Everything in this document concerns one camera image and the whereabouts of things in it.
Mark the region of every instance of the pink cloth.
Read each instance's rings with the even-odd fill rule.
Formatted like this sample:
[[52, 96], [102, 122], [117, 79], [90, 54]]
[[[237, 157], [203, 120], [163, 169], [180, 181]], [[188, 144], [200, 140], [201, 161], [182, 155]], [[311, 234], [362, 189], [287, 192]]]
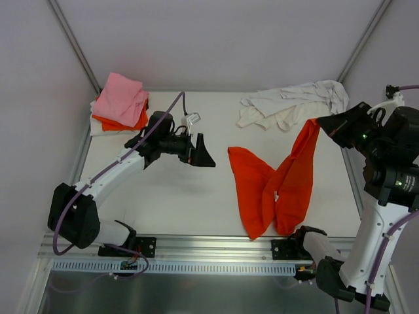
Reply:
[[149, 93], [143, 90], [143, 83], [110, 73], [92, 113], [134, 127], [148, 97]]

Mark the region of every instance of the gray wall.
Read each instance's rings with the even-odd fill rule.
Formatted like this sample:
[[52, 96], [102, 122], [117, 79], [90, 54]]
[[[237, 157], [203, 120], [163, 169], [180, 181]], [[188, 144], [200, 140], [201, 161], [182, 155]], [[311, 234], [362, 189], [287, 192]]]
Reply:
[[[396, 0], [378, 25], [355, 67], [344, 81], [354, 106], [384, 99], [387, 84], [419, 84], [419, 2]], [[407, 106], [419, 109], [419, 90], [403, 92]], [[357, 175], [362, 181], [363, 159], [353, 151]], [[393, 256], [397, 277], [411, 313], [419, 313], [419, 219], [403, 232]]]
[[52, 191], [69, 178], [93, 92], [46, 1], [3, 1], [0, 43], [0, 312], [21, 314]]
[[249, 91], [337, 79], [381, 0], [60, 0], [100, 84]]

